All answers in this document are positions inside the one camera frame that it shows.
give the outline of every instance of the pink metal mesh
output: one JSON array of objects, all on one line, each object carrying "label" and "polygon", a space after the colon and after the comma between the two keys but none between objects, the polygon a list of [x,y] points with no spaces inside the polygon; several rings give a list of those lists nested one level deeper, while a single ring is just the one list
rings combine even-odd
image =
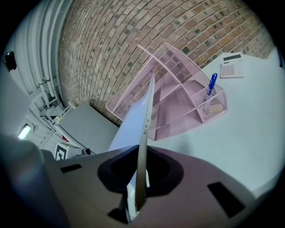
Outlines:
[{"label": "pink metal mesh", "polygon": [[119,119],[124,120],[131,105],[146,93],[153,72],[155,94],[149,138],[160,140],[181,134],[227,110],[225,93],[218,85],[211,98],[205,101],[209,78],[179,50],[164,43],[151,54],[139,47],[150,59],[128,88],[106,103],[106,108]]}]

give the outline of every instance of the white desk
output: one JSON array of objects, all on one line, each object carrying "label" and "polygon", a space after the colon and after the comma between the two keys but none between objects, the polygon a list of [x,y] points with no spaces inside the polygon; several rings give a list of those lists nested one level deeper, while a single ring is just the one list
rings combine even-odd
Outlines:
[{"label": "white desk", "polygon": [[[222,56],[203,68],[220,76]],[[243,56],[245,78],[217,79],[228,111],[189,132],[149,145],[204,159],[254,191],[282,169],[285,152],[285,71]]]}]

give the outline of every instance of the brick wall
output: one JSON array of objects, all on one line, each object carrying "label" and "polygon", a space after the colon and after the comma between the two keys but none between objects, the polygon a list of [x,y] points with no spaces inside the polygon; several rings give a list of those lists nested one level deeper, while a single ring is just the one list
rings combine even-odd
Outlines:
[{"label": "brick wall", "polygon": [[266,58],[273,48],[259,18],[240,0],[74,0],[61,32],[59,76],[65,101],[105,108],[150,52],[167,42],[201,68],[222,52]]}]

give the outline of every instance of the pen holder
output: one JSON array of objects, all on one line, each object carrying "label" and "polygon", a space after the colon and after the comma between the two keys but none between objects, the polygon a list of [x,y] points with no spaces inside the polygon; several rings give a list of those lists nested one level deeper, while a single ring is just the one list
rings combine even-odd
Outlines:
[{"label": "pen holder", "polygon": [[186,55],[164,43],[150,55],[123,92],[116,93],[106,108],[124,120],[132,104],[147,91],[152,73],[155,73],[155,94],[148,137],[160,140],[198,127],[227,111],[225,92],[218,85],[205,100],[210,79]]}]

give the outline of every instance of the blue pen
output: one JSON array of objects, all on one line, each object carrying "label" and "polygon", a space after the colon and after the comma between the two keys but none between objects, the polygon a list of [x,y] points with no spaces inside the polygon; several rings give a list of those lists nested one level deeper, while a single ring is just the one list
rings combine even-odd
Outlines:
[{"label": "blue pen", "polygon": [[210,83],[209,83],[209,90],[208,90],[207,96],[205,97],[205,100],[208,100],[210,98],[210,95],[211,95],[212,90],[214,88],[214,85],[216,83],[217,77],[218,77],[217,73],[212,74],[212,78],[211,78]]}]

